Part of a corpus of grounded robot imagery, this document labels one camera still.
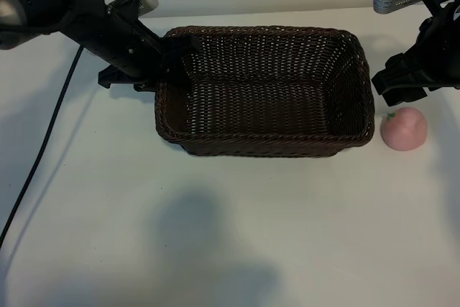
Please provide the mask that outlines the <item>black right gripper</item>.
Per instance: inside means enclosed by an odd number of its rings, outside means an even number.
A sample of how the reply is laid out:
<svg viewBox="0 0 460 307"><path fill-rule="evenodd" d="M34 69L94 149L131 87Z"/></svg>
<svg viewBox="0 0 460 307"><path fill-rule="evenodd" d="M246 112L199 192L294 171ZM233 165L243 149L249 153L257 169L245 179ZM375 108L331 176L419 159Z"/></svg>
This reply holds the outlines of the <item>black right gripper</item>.
<svg viewBox="0 0 460 307"><path fill-rule="evenodd" d="M388 106L410 103L427 96L423 88L459 87L459 2L453 1L425 19L413 45L415 72L412 83L404 54L390 57L372 84Z"/></svg>

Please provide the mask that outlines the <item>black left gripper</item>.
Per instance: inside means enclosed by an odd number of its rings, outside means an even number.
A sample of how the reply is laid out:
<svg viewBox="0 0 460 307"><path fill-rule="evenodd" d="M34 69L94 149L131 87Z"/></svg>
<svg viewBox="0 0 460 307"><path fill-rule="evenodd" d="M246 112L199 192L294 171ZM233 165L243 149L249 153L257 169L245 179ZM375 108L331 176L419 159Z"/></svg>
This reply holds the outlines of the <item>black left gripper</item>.
<svg viewBox="0 0 460 307"><path fill-rule="evenodd" d="M190 77L182 59L200 52L193 35L159 37L139 21L138 3L81 5L77 15L77 43L109 67L98 73L98 84L131 84L140 91L162 83L189 91Z"/></svg>

